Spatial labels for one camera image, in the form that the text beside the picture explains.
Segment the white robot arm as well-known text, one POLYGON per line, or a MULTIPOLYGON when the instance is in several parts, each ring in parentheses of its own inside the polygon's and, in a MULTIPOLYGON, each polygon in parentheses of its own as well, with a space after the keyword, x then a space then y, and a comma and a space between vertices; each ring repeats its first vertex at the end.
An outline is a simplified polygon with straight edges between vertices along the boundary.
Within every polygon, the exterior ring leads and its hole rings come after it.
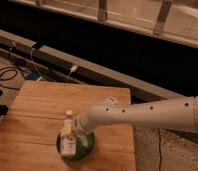
POLYGON ((75 116, 72 122, 78 136, 115 124, 198 133, 198 96, 127 106, 120 105, 114 97, 107 97, 75 116))

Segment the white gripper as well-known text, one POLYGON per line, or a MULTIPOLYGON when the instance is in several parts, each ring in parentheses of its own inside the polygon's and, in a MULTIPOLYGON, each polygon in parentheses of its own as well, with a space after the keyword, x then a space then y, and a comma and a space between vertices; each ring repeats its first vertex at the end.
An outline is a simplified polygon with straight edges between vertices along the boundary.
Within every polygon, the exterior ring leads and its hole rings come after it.
MULTIPOLYGON (((80 116, 76 116, 73 119, 73 130, 77 135, 83 135, 81 136, 81 141, 83 146, 85 147, 89 147, 89 140, 88 140, 88 135, 90 134, 89 131, 86 131, 83 126, 81 125, 81 121, 80 121, 80 116)), ((76 134, 74 132, 71 132, 67 135, 69 140, 74 140, 76 139, 76 134)))

